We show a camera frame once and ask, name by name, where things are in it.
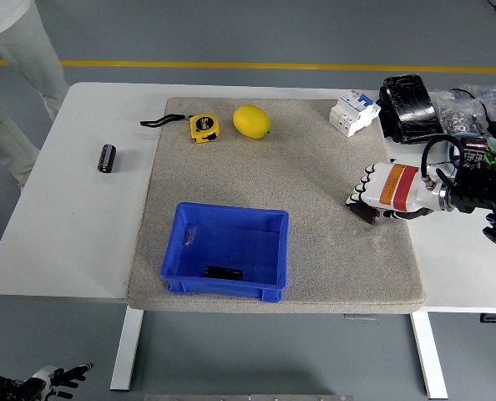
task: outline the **white circuit breaker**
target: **white circuit breaker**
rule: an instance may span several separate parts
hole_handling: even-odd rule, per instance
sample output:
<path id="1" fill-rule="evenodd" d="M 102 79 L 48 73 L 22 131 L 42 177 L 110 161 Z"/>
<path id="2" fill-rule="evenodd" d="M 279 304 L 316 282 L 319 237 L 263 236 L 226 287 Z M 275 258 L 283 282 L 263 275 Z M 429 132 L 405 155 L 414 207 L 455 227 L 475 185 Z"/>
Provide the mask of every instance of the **white circuit breaker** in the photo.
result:
<path id="1" fill-rule="evenodd" d="M 339 97 L 330 112 L 330 123 L 346 137 L 365 128 L 380 114 L 380 106 L 365 94 L 351 90 Z"/>

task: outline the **blue plastic bin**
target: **blue plastic bin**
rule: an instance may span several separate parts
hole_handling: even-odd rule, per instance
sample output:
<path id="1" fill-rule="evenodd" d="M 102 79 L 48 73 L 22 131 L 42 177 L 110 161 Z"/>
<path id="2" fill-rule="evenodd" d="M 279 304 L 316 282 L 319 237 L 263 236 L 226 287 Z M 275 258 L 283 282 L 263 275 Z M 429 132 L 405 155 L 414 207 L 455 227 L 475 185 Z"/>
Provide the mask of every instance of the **blue plastic bin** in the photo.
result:
<path id="1" fill-rule="evenodd" d="M 279 302 L 288 228 L 286 211 L 179 203 L 160 276 L 176 294 Z"/>

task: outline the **yellow floor line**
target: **yellow floor line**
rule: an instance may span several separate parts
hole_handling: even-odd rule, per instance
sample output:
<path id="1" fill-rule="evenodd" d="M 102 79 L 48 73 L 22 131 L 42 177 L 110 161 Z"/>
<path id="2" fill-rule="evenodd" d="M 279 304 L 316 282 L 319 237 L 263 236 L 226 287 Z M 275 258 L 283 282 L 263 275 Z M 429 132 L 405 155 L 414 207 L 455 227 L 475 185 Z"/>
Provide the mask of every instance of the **yellow floor line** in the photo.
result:
<path id="1" fill-rule="evenodd" d="M 61 60 L 64 67 L 140 67 L 153 69 L 318 69 L 341 71 L 406 71 L 411 73 L 496 74 L 496 67 L 398 64 L 243 63 L 191 61 Z M 0 59 L 0 66 L 8 65 Z"/>

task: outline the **gray floor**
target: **gray floor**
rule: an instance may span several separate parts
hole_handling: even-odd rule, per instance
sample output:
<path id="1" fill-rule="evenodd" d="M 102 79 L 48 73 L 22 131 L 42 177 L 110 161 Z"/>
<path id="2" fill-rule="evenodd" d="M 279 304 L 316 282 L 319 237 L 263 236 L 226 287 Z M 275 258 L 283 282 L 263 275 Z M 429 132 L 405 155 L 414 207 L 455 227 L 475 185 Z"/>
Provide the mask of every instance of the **gray floor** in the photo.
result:
<path id="1" fill-rule="evenodd" d="M 485 0 L 39 0 L 38 6 L 63 60 L 496 67 L 496 13 Z M 405 71 L 75 67 L 65 73 L 71 84 L 377 89 Z M 496 74 L 421 75 L 431 90 L 496 84 Z M 40 98 L 8 67 L 0 67 L 0 91 L 9 114 L 42 146 L 51 123 Z M 0 238 L 18 197 L 0 166 Z M 477 314 L 433 313 L 431 319 L 450 399 L 496 399 L 496 325 L 479 323 Z M 0 299 L 0 375 L 27 378 L 47 364 L 92 362 L 75 399 L 98 401 L 142 400 L 147 393 L 427 399 L 407 316 L 361 323 L 342 315 L 147 312 L 132 390 L 113 393 L 123 320 L 124 305 Z"/>

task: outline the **person's leg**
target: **person's leg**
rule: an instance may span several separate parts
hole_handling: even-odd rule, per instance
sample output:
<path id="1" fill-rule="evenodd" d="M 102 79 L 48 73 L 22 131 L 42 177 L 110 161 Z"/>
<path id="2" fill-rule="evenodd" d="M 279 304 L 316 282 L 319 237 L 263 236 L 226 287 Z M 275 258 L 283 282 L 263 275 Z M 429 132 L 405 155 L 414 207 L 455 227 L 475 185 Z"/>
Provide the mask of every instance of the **person's leg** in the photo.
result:
<path id="1" fill-rule="evenodd" d="M 51 119 L 55 119 L 69 86 L 35 4 L 0 33 L 0 54 L 41 94 Z"/>
<path id="2" fill-rule="evenodd" d="M 39 150 L 8 117 L 0 99 L 0 161 L 19 184 L 27 181 L 38 153 Z"/>

